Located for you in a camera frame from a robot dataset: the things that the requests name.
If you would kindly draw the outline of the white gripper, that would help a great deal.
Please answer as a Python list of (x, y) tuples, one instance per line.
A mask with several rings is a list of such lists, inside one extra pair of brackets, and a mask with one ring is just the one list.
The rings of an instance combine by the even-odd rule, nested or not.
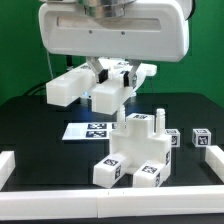
[(135, 88), (140, 61), (176, 62), (189, 48), (188, 21), (177, 0), (135, 0), (124, 6), (123, 16), (112, 18), (90, 17), (77, 3), (46, 2), (39, 26), (49, 52), (86, 56), (98, 84), (108, 79), (98, 57), (131, 59), (123, 86)]

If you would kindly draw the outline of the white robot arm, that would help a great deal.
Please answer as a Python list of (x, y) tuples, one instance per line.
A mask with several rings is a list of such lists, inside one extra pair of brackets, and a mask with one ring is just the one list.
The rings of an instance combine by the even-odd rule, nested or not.
[(178, 62), (189, 49), (195, 0), (40, 0), (40, 33), (54, 54), (84, 56), (103, 83), (99, 59)]

